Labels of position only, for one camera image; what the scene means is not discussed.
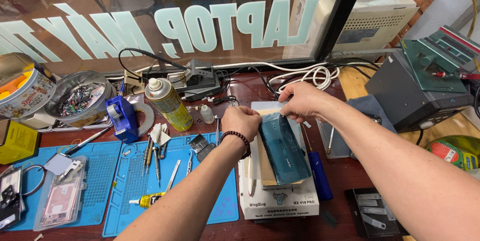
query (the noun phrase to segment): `lcd separator machine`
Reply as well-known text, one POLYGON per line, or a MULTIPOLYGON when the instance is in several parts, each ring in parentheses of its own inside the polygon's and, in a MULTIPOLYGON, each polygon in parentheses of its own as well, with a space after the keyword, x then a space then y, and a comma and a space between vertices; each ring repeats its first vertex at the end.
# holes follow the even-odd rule
POLYGON ((398 133, 427 129, 473 105, 461 79, 478 74, 480 46, 447 26, 419 40, 402 40, 365 85, 398 133))

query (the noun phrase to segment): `yellow spray can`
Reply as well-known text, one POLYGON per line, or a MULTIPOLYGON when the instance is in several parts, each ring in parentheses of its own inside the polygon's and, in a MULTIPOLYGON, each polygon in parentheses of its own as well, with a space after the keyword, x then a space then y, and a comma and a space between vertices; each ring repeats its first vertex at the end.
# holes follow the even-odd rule
POLYGON ((151 78, 145 87, 145 96, 178 131, 185 131, 194 123, 188 109, 167 79, 151 78))

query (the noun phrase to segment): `blue screwdriver handle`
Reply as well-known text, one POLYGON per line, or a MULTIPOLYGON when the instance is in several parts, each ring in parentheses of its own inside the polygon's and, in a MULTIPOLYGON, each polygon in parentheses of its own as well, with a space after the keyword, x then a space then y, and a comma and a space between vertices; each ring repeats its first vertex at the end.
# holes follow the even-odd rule
POLYGON ((320 156, 317 152, 309 152, 308 159, 310 161, 311 172, 313 173, 313 181, 317 189, 318 199, 326 201, 333 199, 332 190, 328 185, 327 176, 325 175, 324 167, 320 156))

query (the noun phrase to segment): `plastic wrap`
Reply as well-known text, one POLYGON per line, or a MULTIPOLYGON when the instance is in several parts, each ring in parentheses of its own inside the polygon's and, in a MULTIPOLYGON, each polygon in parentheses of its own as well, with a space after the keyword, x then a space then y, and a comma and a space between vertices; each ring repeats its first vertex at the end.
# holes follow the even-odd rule
POLYGON ((279 185, 290 184, 312 176, 287 117, 280 112, 263 116, 259 132, 279 185))

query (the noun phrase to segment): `hand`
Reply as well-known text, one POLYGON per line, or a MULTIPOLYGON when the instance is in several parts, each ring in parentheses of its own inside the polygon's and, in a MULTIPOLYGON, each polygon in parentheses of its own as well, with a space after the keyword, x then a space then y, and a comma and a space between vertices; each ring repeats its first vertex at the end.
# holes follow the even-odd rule
POLYGON ((237 106, 225 110, 222 118, 222 131, 235 131, 252 142, 257 135, 258 126, 262 122, 262 117, 255 110, 245 107, 237 106))
POLYGON ((297 123, 303 123, 306 121, 305 117, 309 116, 315 116, 322 121, 317 110, 319 109, 319 103, 322 103, 322 99, 331 97, 329 94, 315 88, 310 83, 302 81, 287 85, 278 97, 278 101, 280 103, 285 102, 291 94, 293 94, 291 100, 280 110, 282 115, 290 115, 290 118, 297 120, 297 123))

